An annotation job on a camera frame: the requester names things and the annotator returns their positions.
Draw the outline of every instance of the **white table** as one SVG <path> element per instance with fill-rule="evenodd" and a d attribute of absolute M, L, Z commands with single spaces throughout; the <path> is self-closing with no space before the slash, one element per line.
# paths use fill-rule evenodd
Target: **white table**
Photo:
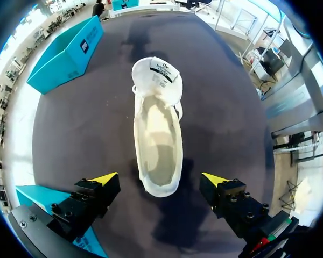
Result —
<path fill-rule="evenodd" d="M 139 6 L 130 7 L 120 10 L 109 10 L 111 18 L 121 16 L 123 13 L 156 9 L 158 11 L 179 11 L 180 4 L 176 4 L 173 0 L 140 0 Z"/>

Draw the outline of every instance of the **white insole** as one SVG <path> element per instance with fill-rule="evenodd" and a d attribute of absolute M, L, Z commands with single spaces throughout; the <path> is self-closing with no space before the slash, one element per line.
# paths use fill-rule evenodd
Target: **white insole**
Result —
<path fill-rule="evenodd" d="M 141 157 L 144 169 L 154 184 L 169 184 L 175 170 L 175 130 L 170 110 L 150 96 L 144 100 L 142 118 L 145 130 L 140 132 L 140 141 L 144 148 Z"/>

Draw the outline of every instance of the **teal box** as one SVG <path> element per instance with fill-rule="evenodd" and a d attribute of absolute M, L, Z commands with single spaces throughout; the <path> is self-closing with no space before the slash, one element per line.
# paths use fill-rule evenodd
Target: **teal box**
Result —
<path fill-rule="evenodd" d="M 139 6 L 139 0 L 113 0 L 112 4 L 114 11 L 117 11 L 129 7 L 137 7 Z"/>
<path fill-rule="evenodd" d="M 98 16 L 84 20 L 58 35 L 38 60 L 27 83 L 46 94 L 83 75 L 103 35 Z"/>

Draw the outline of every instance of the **dark gray mat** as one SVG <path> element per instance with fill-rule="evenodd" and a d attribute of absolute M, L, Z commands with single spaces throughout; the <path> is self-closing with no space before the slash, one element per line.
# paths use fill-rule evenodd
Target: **dark gray mat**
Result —
<path fill-rule="evenodd" d="M 94 231 L 109 257 L 233 257 L 244 246 L 200 195 L 201 172 L 239 178 L 271 202 L 273 151 L 249 76 L 194 14 L 112 19 L 86 74 L 41 96 L 33 131 L 36 184 L 71 191 L 117 171 L 121 192 Z M 138 180 L 131 68 L 146 56 L 173 64 L 184 82 L 184 169 L 176 193 L 154 198 Z"/>

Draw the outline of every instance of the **person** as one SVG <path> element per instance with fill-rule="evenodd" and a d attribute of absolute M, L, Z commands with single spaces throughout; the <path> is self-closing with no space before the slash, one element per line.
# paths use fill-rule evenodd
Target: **person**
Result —
<path fill-rule="evenodd" d="M 99 19 L 101 18 L 107 18 L 108 10 L 104 8 L 104 4 L 102 3 L 102 0 L 97 0 L 96 4 L 92 8 L 92 16 L 98 16 Z"/>

